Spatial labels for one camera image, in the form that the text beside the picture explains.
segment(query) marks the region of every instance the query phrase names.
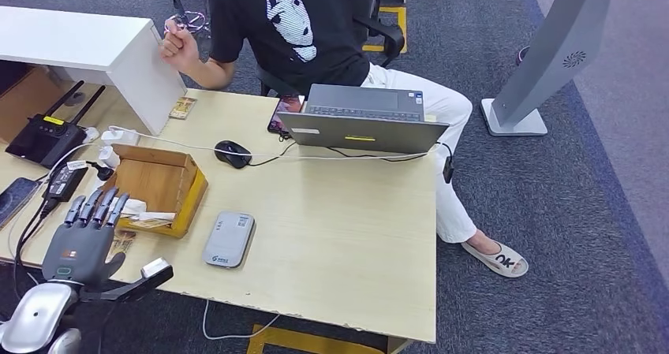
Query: black t-shirt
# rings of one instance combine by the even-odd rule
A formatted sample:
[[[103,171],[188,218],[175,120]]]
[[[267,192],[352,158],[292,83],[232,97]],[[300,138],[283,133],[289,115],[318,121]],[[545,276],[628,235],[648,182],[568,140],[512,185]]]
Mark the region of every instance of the black t-shirt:
[[[356,43],[349,0],[209,0],[212,48],[237,60],[248,39],[260,67],[302,93],[312,84],[360,86],[369,61]]]

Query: laptop keyboard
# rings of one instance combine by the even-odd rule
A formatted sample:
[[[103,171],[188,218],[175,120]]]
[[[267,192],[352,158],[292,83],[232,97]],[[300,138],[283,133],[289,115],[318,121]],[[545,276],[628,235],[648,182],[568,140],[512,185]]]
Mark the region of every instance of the laptop keyboard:
[[[397,120],[397,121],[420,121],[420,114],[406,114],[401,112],[390,112],[390,111],[354,110],[350,108],[334,108],[334,107],[320,107],[320,106],[310,106],[307,109],[307,114],[364,117],[368,119],[383,119],[383,120]]]

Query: wooden desk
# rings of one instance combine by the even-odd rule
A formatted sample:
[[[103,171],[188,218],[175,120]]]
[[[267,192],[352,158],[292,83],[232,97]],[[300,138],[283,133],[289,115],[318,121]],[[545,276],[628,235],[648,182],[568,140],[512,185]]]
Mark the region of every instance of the wooden desk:
[[[189,90],[188,96],[198,99],[188,120],[170,120],[162,138],[204,147],[233,140],[264,154],[278,154],[286,146],[266,131],[276,99],[197,90]],[[125,125],[124,119],[121,114],[104,115],[99,124]],[[203,170],[209,189],[184,238],[138,233],[114,280],[135,281],[144,264],[162,256],[174,267],[174,278],[161,287],[167,291],[435,341],[435,189],[430,158],[400,163],[282,158],[236,170],[219,162],[213,151],[153,139],[141,144],[187,151]],[[287,154],[337,156],[297,145]],[[44,174],[4,153],[0,166],[6,169],[0,184]],[[13,243],[37,202],[22,216]],[[209,266],[200,258],[221,210],[246,212],[257,221],[247,258],[235,270]],[[65,213],[64,207],[54,212],[27,246],[25,261],[41,263]],[[9,256],[7,230],[0,231],[4,258]],[[393,345],[402,342],[391,340]]]

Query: gray carpet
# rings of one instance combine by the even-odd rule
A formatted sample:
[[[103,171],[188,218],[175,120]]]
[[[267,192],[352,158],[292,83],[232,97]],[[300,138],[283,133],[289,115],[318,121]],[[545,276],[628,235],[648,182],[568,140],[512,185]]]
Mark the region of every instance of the gray carpet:
[[[538,0],[547,12],[553,0]],[[669,0],[611,0],[601,52],[574,80],[669,284]]]
[[[169,0],[0,3],[151,17],[156,24],[171,11]],[[184,3],[196,9],[202,0]],[[539,20],[536,0],[409,0],[409,53],[391,67],[459,90],[476,104],[499,92]],[[254,64],[246,48],[231,91],[257,93]],[[407,352],[666,352],[669,294],[574,85],[541,112],[547,136],[500,139],[488,135],[476,108],[455,159],[455,187],[474,222],[523,253],[529,273],[504,279],[459,246],[439,243],[438,342]],[[0,267],[2,310],[13,306],[7,274]],[[116,343],[105,352],[245,352],[244,341],[204,340],[202,308],[202,300],[165,293],[122,306],[107,331]],[[81,310],[87,348],[94,347],[91,330],[103,309]],[[248,332],[271,318],[224,305],[212,316],[212,334]],[[280,318],[277,326],[384,344],[374,334],[296,319]]]

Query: phone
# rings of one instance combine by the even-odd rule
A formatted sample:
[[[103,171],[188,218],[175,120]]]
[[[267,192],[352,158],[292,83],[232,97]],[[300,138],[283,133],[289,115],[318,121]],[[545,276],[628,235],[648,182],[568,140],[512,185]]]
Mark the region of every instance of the phone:
[[[28,202],[39,182],[28,178],[17,178],[0,194],[0,228]]]
[[[270,119],[270,124],[267,125],[268,132],[277,133],[279,135],[288,135],[288,130],[283,126],[281,119],[276,116],[277,112],[300,112],[302,110],[302,103],[305,100],[304,96],[297,95],[282,95],[278,98],[274,114]]]

